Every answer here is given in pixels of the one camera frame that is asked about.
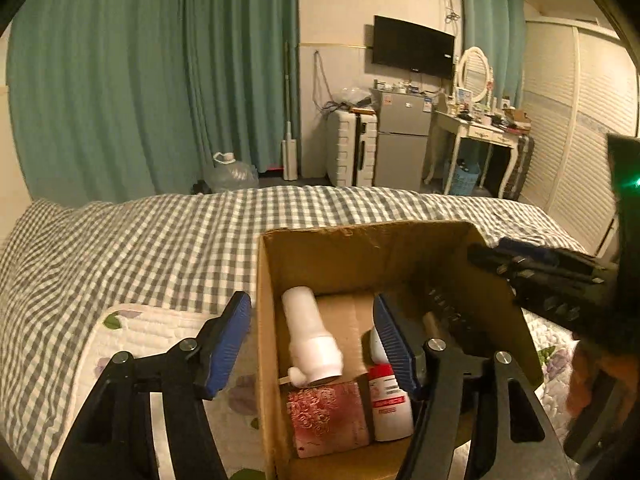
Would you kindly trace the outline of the right hand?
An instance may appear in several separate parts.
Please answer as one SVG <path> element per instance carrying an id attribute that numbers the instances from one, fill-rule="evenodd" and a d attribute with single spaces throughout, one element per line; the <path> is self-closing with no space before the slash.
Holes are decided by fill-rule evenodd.
<path id="1" fill-rule="evenodd" d="M 624 385 L 623 401 L 618 410 L 618 422 L 621 424 L 637 401 L 639 364 L 636 356 L 616 356 L 609 353 L 595 356 L 583 344 L 578 344 L 572 361 L 566 409 L 570 416 L 576 418 L 591 403 L 592 385 L 599 372 L 605 372 Z"/>

